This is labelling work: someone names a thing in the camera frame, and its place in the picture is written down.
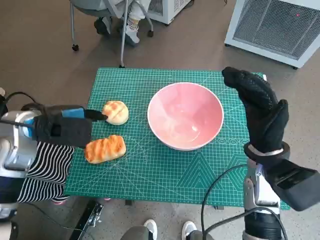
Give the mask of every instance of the sock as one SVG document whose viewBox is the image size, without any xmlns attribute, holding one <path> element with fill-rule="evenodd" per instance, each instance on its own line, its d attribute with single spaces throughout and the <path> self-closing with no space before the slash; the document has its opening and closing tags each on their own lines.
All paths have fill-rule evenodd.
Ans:
<svg viewBox="0 0 320 240">
<path fill-rule="evenodd" d="M 137 29 L 138 30 L 138 24 L 139 24 L 139 20 L 133 19 L 131 17 L 128 18 L 128 21 L 126 22 L 130 28 L 132 28 L 133 30 Z"/>
</svg>

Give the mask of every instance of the gray floor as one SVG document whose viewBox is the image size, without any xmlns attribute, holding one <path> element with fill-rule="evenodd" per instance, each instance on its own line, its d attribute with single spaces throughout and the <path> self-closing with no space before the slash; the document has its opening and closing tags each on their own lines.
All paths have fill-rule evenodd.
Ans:
<svg viewBox="0 0 320 240">
<path fill-rule="evenodd" d="M 146 37 L 141 27 L 139 47 L 126 48 L 125 62 L 133 68 L 170 68 L 221 70 L 233 66 L 264 72 L 279 98 L 289 101 L 290 121 L 285 140 L 291 146 L 291 160 L 320 170 L 320 51 L 299 69 L 233 47 L 224 47 L 224 38 L 235 0 L 196 0 L 165 27 L 155 23 L 155 35 Z M 0 86 L 8 93 L 25 91 L 44 104 L 86 105 L 99 67 L 117 67 L 120 39 L 101 38 L 93 28 L 94 19 L 77 12 L 76 36 L 80 51 L 71 50 L 68 0 L 11 0 L 0 7 Z M 23 97 L 12 99 L 11 109 L 26 103 Z M 51 202 L 40 206 L 65 224 L 77 221 L 86 198 L 73 198 L 55 207 Z M 105 205 L 102 222 L 91 229 L 95 239 L 120 239 L 131 226 L 154 218 L 160 240 L 180 239 L 181 227 L 193 220 L 200 227 L 200 206 L 156 202 L 136 202 L 124 206 L 122 200 Z M 205 210 L 206 225 L 243 211 L 227 208 Z M 304 212 L 285 211 L 284 225 L 290 239 L 320 239 L 320 204 Z M 29 206 L 19 208 L 19 239 L 66 239 L 68 231 L 49 223 Z M 238 240 L 243 220 L 222 226 L 212 233 L 218 239 Z"/>
</svg>

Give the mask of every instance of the black glove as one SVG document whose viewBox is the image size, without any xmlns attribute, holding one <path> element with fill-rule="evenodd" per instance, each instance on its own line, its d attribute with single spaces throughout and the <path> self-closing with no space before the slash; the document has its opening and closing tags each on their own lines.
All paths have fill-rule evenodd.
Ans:
<svg viewBox="0 0 320 240">
<path fill-rule="evenodd" d="M 278 102 L 270 84 L 258 75 L 229 66 L 222 75 L 224 84 L 236 89 L 243 102 L 250 144 L 262 153 L 281 149 L 289 120 L 287 100 Z"/>
</svg>

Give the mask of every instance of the bread roll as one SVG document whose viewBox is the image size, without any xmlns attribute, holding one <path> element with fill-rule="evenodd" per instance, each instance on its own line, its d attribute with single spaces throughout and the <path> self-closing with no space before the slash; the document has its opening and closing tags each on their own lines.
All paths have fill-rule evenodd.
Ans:
<svg viewBox="0 0 320 240">
<path fill-rule="evenodd" d="M 112 125 L 125 124 L 129 118 L 128 107 L 122 101 L 107 101 L 102 114 L 108 116 L 106 121 Z"/>
<path fill-rule="evenodd" d="M 111 135 L 109 138 L 89 142 L 85 146 L 84 156 L 91 164 L 111 161 L 125 155 L 127 151 L 122 136 Z"/>
</svg>

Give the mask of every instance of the table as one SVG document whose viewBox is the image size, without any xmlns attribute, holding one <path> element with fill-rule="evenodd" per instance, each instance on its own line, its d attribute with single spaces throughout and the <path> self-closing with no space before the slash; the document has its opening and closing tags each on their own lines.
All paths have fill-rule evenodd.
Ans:
<svg viewBox="0 0 320 240">
<path fill-rule="evenodd" d="M 207 87 L 224 109 L 218 136 L 195 151 L 165 146 L 148 125 L 147 108 L 152 96 L 177 82 Z M 121 135 L 127 146 L 126 155 L 93 165 L 85 160 L 83 150 L 77 149 L 64 189 L 67 195 L 201 204 L 208 187 L 221 173 L 246 163 L 243 145 L 249 135 L 245 110 L 237 91 L 224 85 L 219 71 L 100 68 L 88 109 L 101 111 L 108 100 L 123 101 L 129 108 L 129 121 L 121 126 L 95 122 L 92 139 Z M 246 171 L 235 169 L 225 176 L 212 190 L 207 204 L 243 206 Z"/>
</svg>

